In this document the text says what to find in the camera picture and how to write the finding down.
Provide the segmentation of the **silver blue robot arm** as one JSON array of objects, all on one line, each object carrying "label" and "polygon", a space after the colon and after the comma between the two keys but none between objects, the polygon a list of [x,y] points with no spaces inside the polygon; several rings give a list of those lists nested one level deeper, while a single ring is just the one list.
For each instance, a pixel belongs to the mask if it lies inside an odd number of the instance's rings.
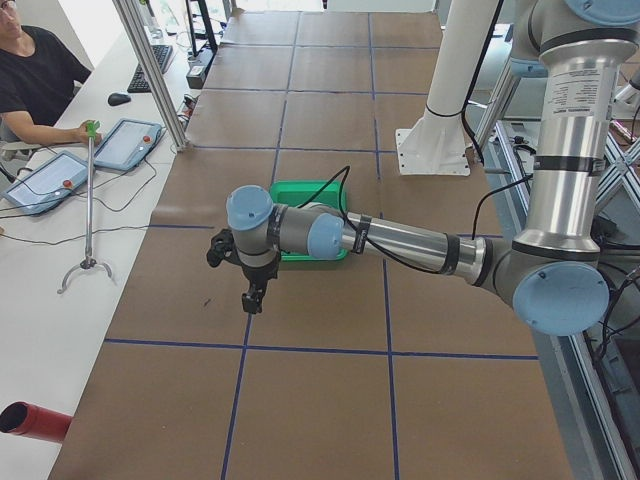
[{"label": "silver blue robot arm", "polygon": [[639,46],[635,1],[521,1],[514,67],[545,73],[546,88],[524,229],[511,241],[433,232],[330,208],[309,198],[275,203],[256,185],[233,191],[228,226],[208,263],[241,267],[246,312],[259,313],[283,253],[333,260],[342,251],[384,255],[433,275],[455,275],[511,306],[539,332],[568,336],[605,315],[610,293],[591,238],[620,66]]}]

